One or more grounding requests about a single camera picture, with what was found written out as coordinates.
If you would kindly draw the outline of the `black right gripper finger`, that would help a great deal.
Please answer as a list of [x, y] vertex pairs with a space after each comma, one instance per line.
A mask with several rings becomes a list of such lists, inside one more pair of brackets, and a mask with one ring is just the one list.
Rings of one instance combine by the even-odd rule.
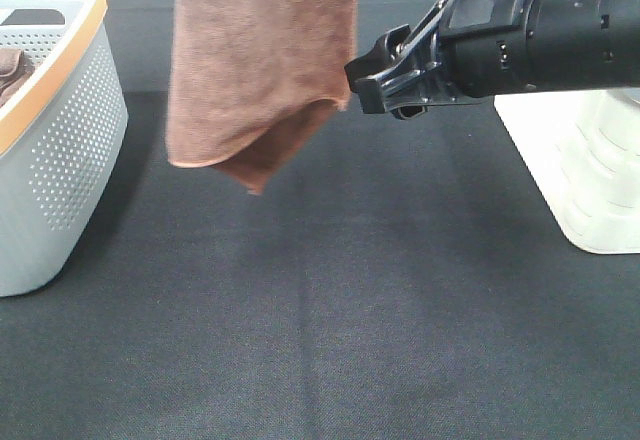
[[365, 114], [400, 114], [401, 110], [424, 111], [430, 104], [422, 80], [425, 71], [410, 69], [396, 74], [390, 69], [356, 81], [356, 94]]
[[344, 70], [350, 90], [357, 91], [359, 80], [381, 73], [407, 57], [416, 61], [419, 70], [427, 71], [433, 67], [431, 73], [436, 75], [442, 86], [447, 91], [455, 91], [456, 87], [444, 66], [439, 34], [440, 23], [455, 1], [436, 1], [414, 27], [404, 24], [385, 32], [367, 53], [348, 62]]

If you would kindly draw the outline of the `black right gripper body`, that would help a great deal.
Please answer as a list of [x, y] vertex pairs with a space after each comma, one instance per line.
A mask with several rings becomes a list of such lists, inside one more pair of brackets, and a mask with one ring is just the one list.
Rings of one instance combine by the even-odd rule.
[[394, 116], [475, 104], [497, 93], [522, 32], [525, 0], [439, 0], [415, 26], [394, 30]]

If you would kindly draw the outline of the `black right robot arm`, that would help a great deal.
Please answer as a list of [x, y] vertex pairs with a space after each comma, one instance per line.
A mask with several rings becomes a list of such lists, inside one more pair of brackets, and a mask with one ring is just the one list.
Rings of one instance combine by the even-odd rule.
[[634, 88], [639, 0], [439, 0], [345, 67], [366, 114], [497, 95]]

